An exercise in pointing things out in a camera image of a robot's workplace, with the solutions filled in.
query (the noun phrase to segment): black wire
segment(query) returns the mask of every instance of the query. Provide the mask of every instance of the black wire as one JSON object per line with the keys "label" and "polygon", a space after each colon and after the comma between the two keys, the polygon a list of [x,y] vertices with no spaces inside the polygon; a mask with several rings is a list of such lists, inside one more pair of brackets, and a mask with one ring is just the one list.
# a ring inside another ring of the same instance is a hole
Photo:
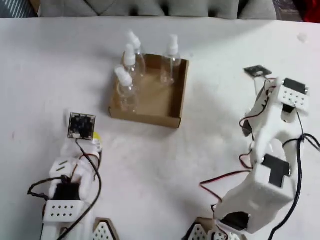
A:
{"label": "black wire", "polygon": [[87,153],[84,151],[84,149],[80,146],[80,144],[78,143],[78,139],[75,139],[75,143],[79,146],[82,154],[85,156],[85,158],[89,161],[89,163],[93,167],[93,169],[94,169],[94,171],[95,171],[95,173],[96,173],[96,175],[98,177],[98,180],[99,180],[99,190],[98,190],[98,193],[97,193],[95,199],[91,203],[91,205],[84,211],[84,213],[70,227],[68,227],[68,229],[63,234],[61,234],[61,236],[57,240],[64,239],[67,236],[67,234],[70,233],[81,222],[81,220],[90,212],[90,210],[94,207],[94,205],[96,204],[98,198],[100,197],[101,189],[102,189],[102,180],[101,180],[101,176],[100,176],[100,174],[98,172],[97,167],[92,162],[92,160],[87,155]]}
{"label": "black wire", "polygon": [[41,240],[41,237],[42,237],[42,233],[44,232],[44,224],[42,223],[42,227],[41,227],[41,233],[40,233],[40,239],[39,240]]}
{"label": "black wire", "polygon": [[252,132],[252,129],[250,130],[250,129],[246,128],[245,126],[241,125],[241,122],[242,122],[243,120],[244,120],[244,121],[247,121],[248,119],[253,119],[253,118],[256,118],[256,117],[260,116],[260,115],[266,110],[267,105],[268,105],[268,102],[269,102],[269,97],[265,100],[265,105],[262,105],[263,108],[262,108],[262,110],[261,110],[258,114],[255,114],[255,115],[252,115],[252,116],[246,116],[246,117],[242,118],[242,119],[240,120],[240,122],[239,122],[239,125],[240,125],[240,127],[241,127],[242,129],[245,129],[245,130],[247,130],[247,131],[250,132],[251,137],[252,137],[252,141],[255,141],[255,137],[254,137],[254,133]]}
{"label": "black wire", "polygon": [[32,190],[38,185],[45,184],[45,183],[51,182],[53,180],[61,180],[62,183],[69,183],[71,181],[71,179],[69,177],[67,177],[66,175],[47,178],[47,179],[44,179],[44,180],[41,180],[41,181],[38,181],[38,182],[32,184],[31,187],[28,189],[27,195],[31,195],[33,197],[41,198],[41,199],[44,199],[44,200],[48,201],[49,197],[47,195],[45,195],[44,193],[40,193],[40,194],[39,193],[35,193],[35,192],[32,192]]}
{"label": "black wire", "polygon": [[302,136],[304,136],[305,135],[305,133],[304,133],[304,127],[302,126],[302,122],[301,122],[301,119],[300,119],[300,115],[299,115],[299,112],[298,112],[298,110],[296,109],[296,114],[298,115],[298,119],[299,119],[299,123],[300,123],[300,126],[301,126],[301,132],[302,132]]}
{"label": "black wire", "polygon": [[295,211],[296,206],[298,204],[298,201],[299,201],[299,198],[300,198],[300,193],[301,193],[301,186],[302,186],[301,143],[304,142],[304,139],[307,139],[307,141],[309,143],[311,143],[312,146],[314,146],[317,150],[320,149],[319,141],[314,136],[312,136],[311,134],[304,133],[304,128],[303,128],[303,125],[301,123],[301,119],[300,119],[298,111],[297,111],[297,115],[298,115],[298,118],[299,118],[302,134],[298,139],[296,139],[296,138],[295,139],[290,139],[290,140],[286,141],[282,145],[284,147],[286,144],[288,144],[290,142],[297,141],[297,143],[296,143],[296,159],[297,159],[297,165],[298,165],[298,183],[297,183],[297,187],[296,187],[296,193],[295,193],[295,196],[294,196],[294,199],[293,199],[293,204],[292,204],[289,212],[284,217],[284,219],[276,227],[274,227],[272,229],[268,240],[272,240],[272,238],[274,237],[276,231],[279,230],[283,225],[285,225],[287,223],[287,221],[291,217],[292,213]]}

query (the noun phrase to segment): open cardboard tray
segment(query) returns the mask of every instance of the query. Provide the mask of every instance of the open cardboard tray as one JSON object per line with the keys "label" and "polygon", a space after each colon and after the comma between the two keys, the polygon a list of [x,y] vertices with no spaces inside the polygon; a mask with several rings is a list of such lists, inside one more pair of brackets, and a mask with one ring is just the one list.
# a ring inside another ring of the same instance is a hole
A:
{"label": "open cardboard tray", "polygon": [[182,118],[189,61],[182,59],[174,84],[165,86],[160,82],[161,59],[159,55],[145,56],[146,73],[138,93],[139,105],[135,113],[122,111],[117,93],[118,79],[114,81],[109,105],[112,118],[133,122],[179,128]]}

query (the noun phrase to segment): small camera board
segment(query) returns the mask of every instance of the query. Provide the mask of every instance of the small camera board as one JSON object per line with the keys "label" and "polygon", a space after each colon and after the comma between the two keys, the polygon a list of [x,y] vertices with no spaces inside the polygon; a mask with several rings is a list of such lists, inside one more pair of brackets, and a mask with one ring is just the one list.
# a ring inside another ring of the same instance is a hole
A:
{"label": "small camera board", "polygon": [[272,74],[272,72],[261,65],[251,66],[244,68],[244,71],[253,78],[267,76]]}
{"label": "small camera board", "polygon": [[70,113],[68,138],[92,140],[95,132],[95,123],[95,115]]}

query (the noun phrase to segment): white tabletop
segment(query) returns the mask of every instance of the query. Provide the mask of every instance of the white tabletop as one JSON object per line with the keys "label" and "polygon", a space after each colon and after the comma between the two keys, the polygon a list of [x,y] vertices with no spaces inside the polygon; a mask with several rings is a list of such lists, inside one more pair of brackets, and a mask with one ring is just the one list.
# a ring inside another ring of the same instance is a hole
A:
{"label": "white tabletop", "polygon": [[[181,127],[111,119],[106,103],[113,67],[133,29],[148,53],[161,54],[179,36],[190,60]],[[306,132],[320,138],[320,25],[280,21],[173,17],[0,20],[0,239],[37,239],[44,202],[27,196],[47,178],[66,130],[63,111],[95,114],[103,141],[98,217],[110,218],[122,240],[181,239],[217,200],[200,181],[241,169],[248,149],[238,122],[255,101],[243,68],[263,65],[275,76],[307,84]],[[320,159],[306,144],[299,204],[274,239],[313,239],[320,215]],[[212,185],[222,196],[243,176]],[[46,191],[42,186],[37,191]],[[249,236],[267,239],[289,206]]]}

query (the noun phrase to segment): white spray nozzle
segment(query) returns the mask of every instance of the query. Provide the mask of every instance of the white spray nozzle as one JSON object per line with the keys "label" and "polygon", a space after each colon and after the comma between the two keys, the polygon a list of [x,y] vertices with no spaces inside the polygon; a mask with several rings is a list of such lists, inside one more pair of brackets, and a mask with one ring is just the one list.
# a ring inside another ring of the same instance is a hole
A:
{"label": "white spray nozzle", "polygon": [[127,32],[127,37],[129,42],[132,44],[133,48],[139,49],[141,47],[141,42],[139,40],[139,38],[134,34],[134,32],[132,30],[129,30]]}
{"label": "white spray nozzle", "polygon": [[134,46],[127,44],[124,51],[124,65],[132,66],[136,64],[136,54]]}
{"label": "white spray nozzle", "polygon": [[114,68],[114,72],[119,79],[121,86],[129,87],[132,85],[132,77],[130,74],[124,69],[124,66],[118,65]]}
{"label": "white spray nozzle", "polygon": [[167,46],[167,52],[169,55],[176,55],[179,52],[179,45],[178,45],[178,36],[177,35],[170,35],[169,43]]}

